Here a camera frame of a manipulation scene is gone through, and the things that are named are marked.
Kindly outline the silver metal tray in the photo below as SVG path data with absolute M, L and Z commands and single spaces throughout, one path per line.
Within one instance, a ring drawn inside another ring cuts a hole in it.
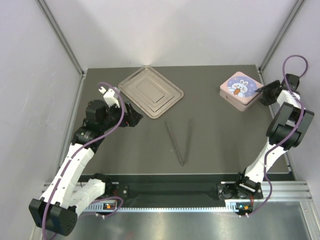
M 184 92 L 150 66 L 144 66 L 118 88 L 148 117 L 157 119 L 184 97 Z

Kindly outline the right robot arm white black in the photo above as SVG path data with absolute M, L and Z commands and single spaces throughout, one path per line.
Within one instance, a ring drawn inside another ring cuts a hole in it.
M 267 141 L 263 149 L 233 185 L 234 194 L 240 199 L 261 197 L 261 183 L 266 173 L 291 148 L 296 148 L 303 140 L 314 119 L 315 113 L 302 106 L 297 91 L 300 77 L 287 73 L 283 81 L 276 80 L 257 90 L 261 93 L 260 102 L 269 106 L 279 104 L 279 109 L 267 131 Z

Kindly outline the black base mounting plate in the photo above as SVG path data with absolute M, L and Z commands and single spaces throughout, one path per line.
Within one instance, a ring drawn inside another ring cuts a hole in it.
M 81 185 L 90 179 L 106 182 L 105 196 L 124 199 L 126 207 L 201 207 L 217 206 L 224 200 L 258 200 L 239 198 L 234 185 L 238 174 L 156 174 L 156 175 L 82 175 Z

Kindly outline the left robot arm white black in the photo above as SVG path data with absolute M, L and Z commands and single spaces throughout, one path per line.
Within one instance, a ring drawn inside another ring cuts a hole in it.
M 97 198 L 109 198 L 114 191 L 111 180 L 97 173 L 80 190 L 75 191 L 86 165 L 104 141 L 106 133 L 117 127 L 135 127 L 143 115 L 129 102 L 122 106 L 92 100 L 85 110 L 82 126 L 75 131 L 59 171 L 39 199 L 28 206 L 35 225 L 43 232 L 68 236 L 82 212 Z

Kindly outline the silver tin lid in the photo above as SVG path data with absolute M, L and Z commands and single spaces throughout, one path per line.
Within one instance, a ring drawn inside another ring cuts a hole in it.
M 255 92 L 255 90 L 263 86 L 260 82 L 238 71 L 220 86 L 220 91 L 230 94 L 236 100 L 240 100 L 247 105 L 260 94 L 259 92 Z

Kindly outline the metal tongs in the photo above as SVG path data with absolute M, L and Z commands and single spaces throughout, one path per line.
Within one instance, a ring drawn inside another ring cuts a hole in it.
M 182 168 L 186 168 L 189 163 L 191 143 L 194 131 L 195 119 L 190 117 L 187 119 L 184 139 L 178 136 L 168 118 L 163 120 L 164 139 L 170 145 L 171 151 L 174 153 L 177 162 Z

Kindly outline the aluminium frame rail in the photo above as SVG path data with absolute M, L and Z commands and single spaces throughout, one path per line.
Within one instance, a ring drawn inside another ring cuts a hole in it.
M 239 197 L 232 182 L 108 182 L 105 193 L 84 203 L 86 213 L 235 212 L 255 211 L 262 203 L 310 202 L 306 182 L 263 182 L 253 196 Z

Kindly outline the pink chocolate tin box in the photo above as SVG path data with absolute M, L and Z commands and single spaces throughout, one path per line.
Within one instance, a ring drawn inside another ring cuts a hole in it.
M 232 106 L 234 106 L 236 109 L 238 109 L 241 112 L 244 112 L 247 110 L 251 105 L 253 105 L 257 100 L 260 99 L 261 94 L 259 93 L 255 98 L 253 98 L 248 104 L 244 104 L 240 100 L 235 99 L 230 94 L 227 94 L 223 90 L 220 90 L 219 95 L 226 100 L 228 103 L 230 103 Z

